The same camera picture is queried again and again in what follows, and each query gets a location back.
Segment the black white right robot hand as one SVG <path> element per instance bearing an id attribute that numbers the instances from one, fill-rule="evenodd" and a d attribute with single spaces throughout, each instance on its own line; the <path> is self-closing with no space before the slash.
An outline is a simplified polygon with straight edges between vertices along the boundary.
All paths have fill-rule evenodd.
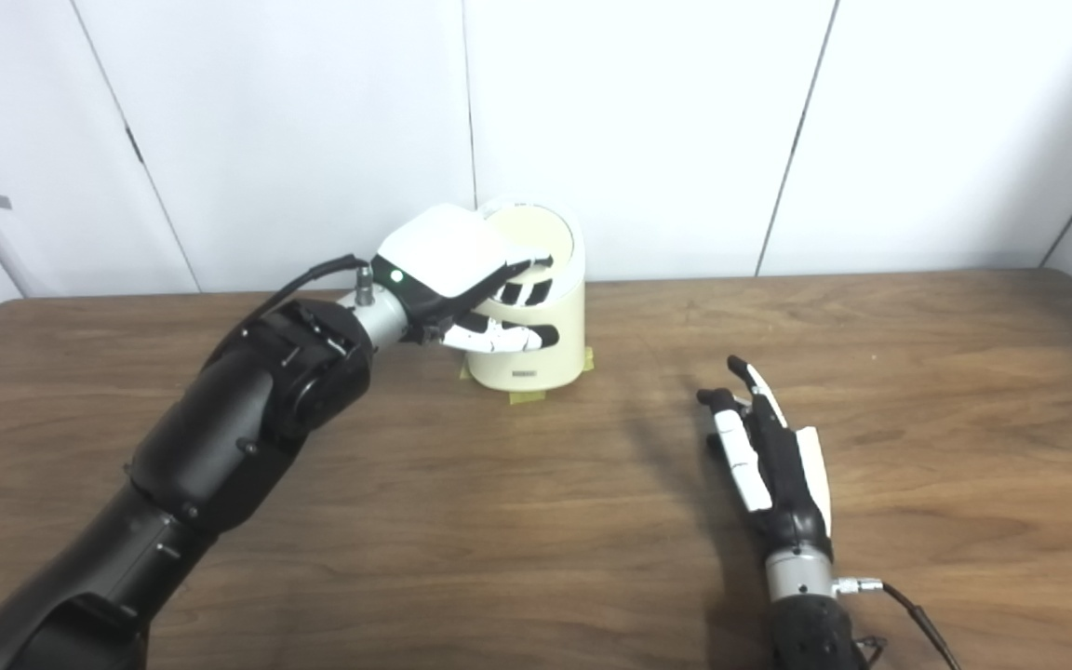
<path id="1" fill-rule="evenodd" d="M 726 364 L 749 396 L 741 399 L 728 387 L 697 392 L 714 423 L 703 443 L 726 464 L 763 555 L 812 550 L 833 560 L 829 485 L 816 429 L 788 422 L 750 362 L 731 355 Z"/>

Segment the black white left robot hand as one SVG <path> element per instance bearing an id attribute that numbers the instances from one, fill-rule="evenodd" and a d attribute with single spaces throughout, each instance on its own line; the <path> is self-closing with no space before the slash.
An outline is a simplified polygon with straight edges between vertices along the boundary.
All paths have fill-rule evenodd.
<path id="1" fill-rule="evenodd" d="M 548 250 L 518 245 L 482 215 L 437 205 L 389 234 L 370 262 L 370 306 L 355 317 L 376 348 L 437 342 L 480 355 L 552 348 L 552 324 L 524 326 L 477 309 L 533 267 L 552 266 Z"/>

